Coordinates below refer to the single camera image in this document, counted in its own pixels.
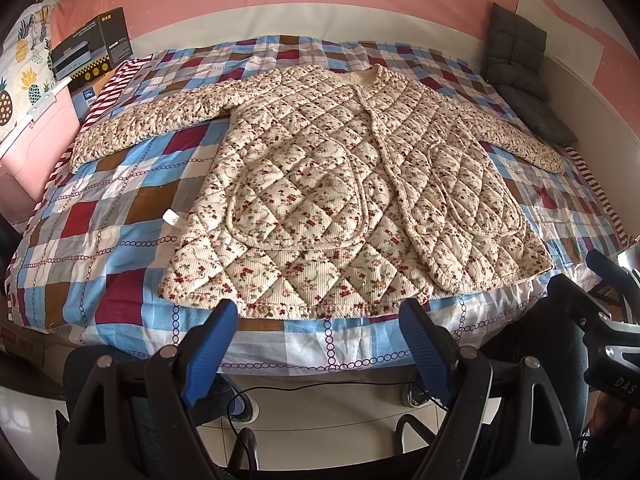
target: pink storage box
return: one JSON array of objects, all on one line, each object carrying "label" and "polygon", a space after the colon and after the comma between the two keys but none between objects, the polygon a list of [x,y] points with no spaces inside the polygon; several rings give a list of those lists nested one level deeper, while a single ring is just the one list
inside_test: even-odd
[{"label": "pink storage box", "polygon": [[9,223],[28,220],[60,155],[80,129],[63,79],[30,108],[0,142],[0,214]]}]

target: bed sheet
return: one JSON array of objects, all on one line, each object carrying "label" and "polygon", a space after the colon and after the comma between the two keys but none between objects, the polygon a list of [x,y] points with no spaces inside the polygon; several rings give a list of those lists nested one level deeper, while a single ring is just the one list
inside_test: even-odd
[{"label": "bed sheet", "polygon": [[[141,101],[275,67],[316,63],[346,72],[378,63],[526,130],[478,70],[408,45],[267,36],[127,63],[105,86],[108,99],[100,96],[85,127]],[[68,171],[68,153],[63,156],[10,266],[14,321],[56,330],[78,344],[110,344],[139,356],[177,344],[188,329],[203,323],[208,311],[156,295],[177,234],[161,217],[169,208],[185,214],[193,205],[227,125],[227,120],[207,121],[149,139],[85,164],[76,174]],[[545,293],[556,272],[590,286],[596,279],[582,263],[586,253],[596,248],[612,254],[626,245],[622,226],[574,150],[561,150],[566,172],[560,176],[484,147],[545,241],[556,270],[515,286],[429,301],[425,308],[431,317],[460,344],[479,345],[516,319]],[[410,362],[396,316],[243,319],[222,368],[308,374]]]}]

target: wire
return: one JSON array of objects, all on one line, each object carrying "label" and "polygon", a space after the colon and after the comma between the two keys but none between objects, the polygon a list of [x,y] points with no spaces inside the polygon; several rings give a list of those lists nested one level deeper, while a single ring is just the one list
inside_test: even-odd
[{"label": "wire", "polygon": [[425,397],[427,397],[431,402],[433,402],[436,406],[438,406],[440,409],[444,410],[445,412],[449,411],[447,408],[445,408],[442,404],[440,404],[436,399],[434,399],[433,397],[431,397],[427,391],[425,391],[425,389],[423,387],[420,386],[420,384],[418,384],[415,381],[402,381],[399,383],[372,383],[372,382],[368,382],[368,381],[325,381],[323,383],[312,383],[312,384],[305,384],[304,386],[296,386],[293,388],[283,388],[283,387],[278,387],[278,386],[252,386],[251,388],[245,388],[244,390],[240,390],[239,392],[237,392],[232,398],[231,400],[227,403],[226,405],[226,420],[229,423],[229,426],[231,427],[231,430],[234,432],[234,435],[236,436],[236,442],[240,442],[240,444],[242,444],[242,447],[244,447],[244,452],[246,453],[246,457],[247,457],[247,463],[249,465],[249,478],[253,477],[253,468],[251,466],[251,461],[249,460],[249,448],[247,447],[247,445],[239,439],[239,433],[238,430],[236,430],[236,427],[234,426],[233,422],[231,421],[231,407],[233,406],[234,401],[240,397],[242,394],[246,394],[248,392],[252,392],[254,390],[274,390],[276,392],[297,392],[300,390],[306,390],[307,388],[315,388],[316,386],[327,386],[327,385],[333,385],[333,384],[364,384],[367,386],[405,386],[406,384],[412,384],[413,386],[416,386],[423,394]]}]

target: screw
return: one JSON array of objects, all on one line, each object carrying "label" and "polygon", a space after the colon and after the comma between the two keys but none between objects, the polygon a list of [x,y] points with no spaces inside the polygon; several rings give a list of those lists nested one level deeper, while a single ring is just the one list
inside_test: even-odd
[{"label": "screw", "polygon": [[460,355],[465,359],[475,359],[478,357],[478,350],[469,345],[464,345],[460,349]]},{"label": "screw", "polygon": [[524,358],[524,364],[527,368],[537,370],[540,368],[540,361],[538,361],[533,355],[528,355]]},{"label": "screw", "polygon": [[113,363],[113,359],[110,355],[103,355],[98,357],[97,363],[99,368],[109,368]]},{"label": "screw", "polygon": [[177,353],[178,349],[173,345],[163,346],[160,349],[160,357],[164,357],[165,359],[171,359],[172,357],[175,357]]}]

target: quilted jacket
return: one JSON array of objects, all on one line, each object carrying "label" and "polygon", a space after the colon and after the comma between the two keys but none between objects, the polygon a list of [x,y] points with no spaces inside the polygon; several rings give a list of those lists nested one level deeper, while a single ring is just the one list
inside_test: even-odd
[{"label": "quilted jacket", "polygon": [[81,134],[72,165],[229,112],[159,287],[168,300],[372,317],[552,267],[479,141],[556,173],[558,154],[381,66],[295,66],[142,103]]}]

